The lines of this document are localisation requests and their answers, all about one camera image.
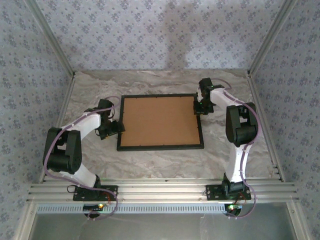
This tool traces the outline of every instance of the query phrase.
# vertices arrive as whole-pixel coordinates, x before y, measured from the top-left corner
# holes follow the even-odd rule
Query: floral wallpaper
[[[69,81],[31,12],[0,1],[0,239],[14,235]]]
[[[248,69],[283,0],[37,0],[73,70]]]
[[[320,2],[298,0],[254,76],[287,181],[320,239]]]

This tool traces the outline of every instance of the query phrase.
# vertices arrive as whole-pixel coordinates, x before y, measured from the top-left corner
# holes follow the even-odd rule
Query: brown board
[[[194,115],[195,94],[125,95],[118,151],[203,149],[200,117]]]

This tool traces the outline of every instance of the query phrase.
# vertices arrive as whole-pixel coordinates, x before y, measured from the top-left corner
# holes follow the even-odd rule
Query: black frame
[[[147,95],[123,95],[121,96],[120,117],[119,121],[123,121],[124,117],[124,105],[125,98],[137,99],[137,98],[164,98],[164,97],[194,97],[197,101],[197,94],[193,93],[181,93],[181,94],[147,94]],[[200,116],[196,116],[197,128],[199,132],[200,144],[184,144],[184,145],[154,145],[154,146],[121,146],[121,133],[118,134],[116,150],[123,151],[158,151],[158,150],[189,150],[189,149],[204,149],[204,137],[202,134]]]

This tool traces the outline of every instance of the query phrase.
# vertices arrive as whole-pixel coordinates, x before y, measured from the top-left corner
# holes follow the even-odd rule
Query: white marble floor
[[[77,72],[64,124],[75,120],[99,99],[116,95],[195,93],[202,78],[228,81],[235,97],[252,101],[244,72],[222,70],[94,71]],[[119,117],[116,109],[115,118]],[[204,149],[118,152],[117,136],[103,141],[91,132],[82,141],[82,161],[102,178],[222,178],[231,143],[225,135],[226,112],[218,106],[201,116]],[[273,167],[263,136],[251,148],[247,177],[273,178]]]

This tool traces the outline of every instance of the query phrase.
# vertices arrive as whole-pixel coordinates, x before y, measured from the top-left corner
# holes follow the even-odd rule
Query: robotic arm
[[[85,112],[107,109],[113,105],[111,101],[101,99],[98,107],[89,108]],[[98,135],[101,140],[108,136],[124,132],[125,128],[122,122],[113,120],[114,114],[114,109],[93,113],[66,130],[58,139],[50,153],[47,168],[54,172],[59,172],[64,177],[76,180],[78,183],[89,188],[100,187],[99,177],[90,172],[82,163],[81,141],[93,130],[95,130],[96,135]],[[52,127],[49,129],[45,142],[43,162],[55,137],[64,127],[65,126],[62,128]]]
[[[235,102],[235,97],[230,94],[228,96],[226,96],[222,85],[213,85],[210,78],[204,78],[199,82],[197,101],[194,101],[193,104],[195,115],[213,113],[216,105],[226,110],[225,133],[228,141],[233,143],[229,155],[229,164],[222,181],[222,191],[226,196],[245,190],[246,186],[240,174],[241,158],[245,146],[258,133],[258,123],[253,113],[247,107]],[[246,104],[256,110],[252,102]],[[247,146],[242,164],[244,179],[246,178],[245,169],[250,148],[251,145]]]

